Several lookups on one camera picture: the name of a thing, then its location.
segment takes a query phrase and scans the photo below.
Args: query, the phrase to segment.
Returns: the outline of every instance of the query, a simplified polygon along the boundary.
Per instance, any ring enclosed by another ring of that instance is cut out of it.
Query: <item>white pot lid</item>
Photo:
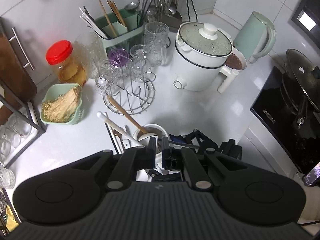
[[[209,56],[225,57],[232,51],[228,37],[210,23],[185,23],[179,34],[191,48]]]

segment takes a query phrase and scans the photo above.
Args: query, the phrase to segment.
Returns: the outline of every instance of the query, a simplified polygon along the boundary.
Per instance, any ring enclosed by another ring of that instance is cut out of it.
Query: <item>ribbed black surface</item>
[[[295,223],[259,228],[239,222],[209,193],[193,191],[186,182],[133,182],[127,190],[108,193],[95,211],[77,222],[53,227],[23,222],[7,239],[307,240],[310,235]]]

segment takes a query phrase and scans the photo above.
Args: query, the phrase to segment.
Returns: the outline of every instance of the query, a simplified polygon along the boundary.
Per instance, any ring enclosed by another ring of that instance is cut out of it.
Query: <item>drinking glass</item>
[[[10,151],[11,151],[11,145],[8,142],[0,139],[0,153],[3,156],[7,157]]]
[[[83,33],[76,38],[73,47],[75,55],[86,67],[88,77],[94,79],[98,74],[98,66],[107,59],[99,36],[94,32]]]
[[[17,148],[21,142],[21,136],[4,125],[0,126],[0,138],[10,143],[14,148]]]
[[[13,172],[4,167],[0,167],[0,187],[1,188],[14,188],[16,179]]]
[[[148,79],[147,72],[150,71],[149,54],[150,49],[146,45],[138,44],[130,49],[130,55],[133,57],[131,67],[131,77],[133,80],[139,82]]]
[[[27,138],[31,133],[31,125],[17,117],[15,114],[10,115],[6,125],[23,138]]]
[[[119,65],[119,78],[128,75],[127,64],[130,60],[129,53],[123,48],[116,48],[108,53],[108,59],[114,60]]]
[[[147,58],[152,66],[160,66],[167,58],[169,27],[162,22],[149,22],[144,27],[144,44],[150,48]]]
[[[100,95],[111,95],[119,79],[119,65],[114,60],[106,59],[98,68],[95,78],[96,91]]]

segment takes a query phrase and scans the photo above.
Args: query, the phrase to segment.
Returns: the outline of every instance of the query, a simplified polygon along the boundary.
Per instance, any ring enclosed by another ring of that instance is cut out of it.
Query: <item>cabinet handle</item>
[[[12,28],[12,31],[13,31],[14,36],[13,36],[11,39],[9,39],[9,41],[11,42],[11,41],[13,41],[14,39],[17,40],[17,42],[18,42],[18,44],[19,44],[19,46],[20,46],[20,49],[21,49],[22,52],[23,52],[23,55],[26,57],[26,59],[27,59],[27,61],[28,61],[28,63],[26,63],[26,64],[23,66],[23,68],[26,68],[27,66],[30,66],[31,69],[32,69],[32,71],[34,71],[35,68],[34,68],[34,66],[31,64],[31,62],[30,62],[27,54],[25,53],[25,51],[24,51],[24,49],[23,49],[23,47],[22,47],[22,45],[21,45],[21,42],[20,42],[20,40],[19,40],[19,38],[18,38],[18,36],[17,36],[17,33],[16,33],[15,29]]]

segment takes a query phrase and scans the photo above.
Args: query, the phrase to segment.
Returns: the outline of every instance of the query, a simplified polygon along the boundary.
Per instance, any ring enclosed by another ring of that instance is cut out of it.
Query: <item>wooden chopstick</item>
[[[116,15],[116,17],[118,18],[119,22],[126,27],[125,22],[123,20],[123,18],[120,15],[120,12],[118,10],[118,8],[116,7],[116,4],[113,1],[107,0],[111,10],[113,11],[113,13]]]
[[[115,4],[114,1],[112,1],[112,5],[114,6],[116,12],[117,12],[118,15],[119,15],[119,20],[120,20],[121,24],[122,24],[124,27],[127,27],[127,26],[125,25],[125,22],[124,22],[124,20],[123,20],[123,18],[122,18],[122,16],[121,16],[121,14],[120,14],[120,12],[119,12],[119,10],[118,10],[118,8],[117,8],[117,6],[116,6],[116,4]]]
[[[99,0],[99,3],[100,3],[100,6],[101,6],[101,9],[102,9],[102,11],[103,11],[103,14],[104,14],[104,16],[105,16],[105,18],[106,18],[106,20],[107,20],[107,22],[108,22],[108,24],[109,24],[109,26],[110,26],[110,28],[111,28],[111,31],[113,32],[114,36],[117,37],[118,35],[117,35],[117,33],[116,33],[116,30],[115,30],[115,28],[113,27],[112,23],[110,22],[109,17],[108,17],[108,15],[107,15],[107,13],[106,13],[106,10],[104,9],[104,6],[103,6],[101,0]]]
[[[118,109],[118,110],[119,110],[131,123],[133,123],[142,133],[144,133],[144,134],[148,133],[148,131],[147,131],[144,127],[142,127],[140,124],[138,124],[137,121],[134,120],[134,119],[132,118],[132,116],[129,115],[129,114],[127,113],[127,111],[124,110],[124,109],[122,108],[122,106],[119,105],[118,102],[113,99],[112,96],[107,96],[107,99],[108,99],[108,101],[110,102],[110,104],[112,104],[116,109]]]

